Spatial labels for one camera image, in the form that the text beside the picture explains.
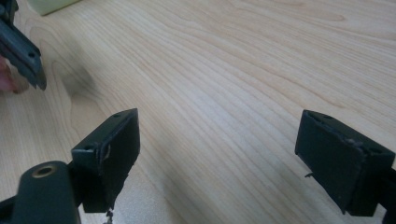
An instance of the black mount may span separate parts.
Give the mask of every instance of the black mount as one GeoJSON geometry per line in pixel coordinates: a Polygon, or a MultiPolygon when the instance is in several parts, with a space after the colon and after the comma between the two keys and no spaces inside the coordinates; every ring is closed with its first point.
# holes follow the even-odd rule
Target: black mount
{"type": "Polygon", "coordinates": [[[18,194],[0,202],[0,224],[78,224],[78,210],[114,208],[140,151],[137,109],[117,113],[72,149],[73,160],[41,163],[21,176],[18,194]]]}
{"type": "Polygon", "coordinates": [[[303,112],[295,153],[343,213],[372,217],[380,203],[384,224],[396,223],[395,153],[330,116],[303,112]]]}

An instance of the black tool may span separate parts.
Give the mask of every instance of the black tool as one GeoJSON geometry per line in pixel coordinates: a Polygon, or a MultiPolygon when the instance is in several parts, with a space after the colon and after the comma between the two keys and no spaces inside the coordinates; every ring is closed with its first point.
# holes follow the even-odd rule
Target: black tool
{"type": "Polygon", "coordinates": [[[9,59],[29,83],[41,90],[47,80],[40,60],[40,50],[14,25],[16,0],[0,0],[0,55],[9,59]]]}
{"type": "Polygon", "coordinates": [[[371,217],[380,203],[383,223],[396,223],[395,153],[330,116],[303,112],[295,153],[343,213],[371,217]]]}
{"type": "Polygon", "coordinates": [[[72,149],[73,160],[41,163],[26,171],[18,194],[0,202],[0,224],[78,224],[77,208],[114,208],[140,151],[137,109],[108,118],[72,149]]]}

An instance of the wood grain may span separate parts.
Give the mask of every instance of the wood grain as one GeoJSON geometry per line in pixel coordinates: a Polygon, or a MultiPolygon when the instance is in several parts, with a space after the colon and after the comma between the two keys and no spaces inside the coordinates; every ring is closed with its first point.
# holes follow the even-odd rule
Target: wood grain
{"type": "Polygon", "coordinates": [[[19,4],[49,83],[0,93],[0,199],[137,107],[116,223],[381,222],[381,207],[342,215],[293,150],[304,108],[395,150],[395,1],[84,0],[46,17],[19,4]]]}

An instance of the human hand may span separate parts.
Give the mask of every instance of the human hand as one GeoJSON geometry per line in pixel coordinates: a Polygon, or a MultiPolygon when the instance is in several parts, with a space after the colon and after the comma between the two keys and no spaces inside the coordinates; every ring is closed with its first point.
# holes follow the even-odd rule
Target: human hand
{"type": "Polygon", "coordinates": [[[5,58],[0,56],[0,92],[1,91],[13,91],[15,93],[22,92],[27,89],[28,86],[24,84],[23,80],[17,80],[11,75],[11,69],[9,68],[5,58]]]}

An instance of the clamp jaw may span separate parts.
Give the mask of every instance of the clamp jaw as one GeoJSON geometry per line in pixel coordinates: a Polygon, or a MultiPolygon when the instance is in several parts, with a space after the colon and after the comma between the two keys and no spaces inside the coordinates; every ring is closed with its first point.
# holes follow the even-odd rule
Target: clamp jaw
{"type": "Polygon", "coordinates": [[[0,55],[8,58],[33,87],[44,90],[47,80],[40,50],[13,25],[17,10],[16,0],[0,0],[0,55]]]}
{"type": "Polygon", "coordinates": [[[78,224],[80,204],[87,213],[113,209],[139,152],[137,109],[111,116],[72,149],[69,164],[26,171],[18,194],[0,202],[0,224],[78,224]]]}
{"type": "Polygon", "coordinates": [[[314,111],[303,112],[295,153],[343,213],[372,217],[380,203],[383,223],[396,223],[395,153],[314,111]]]}

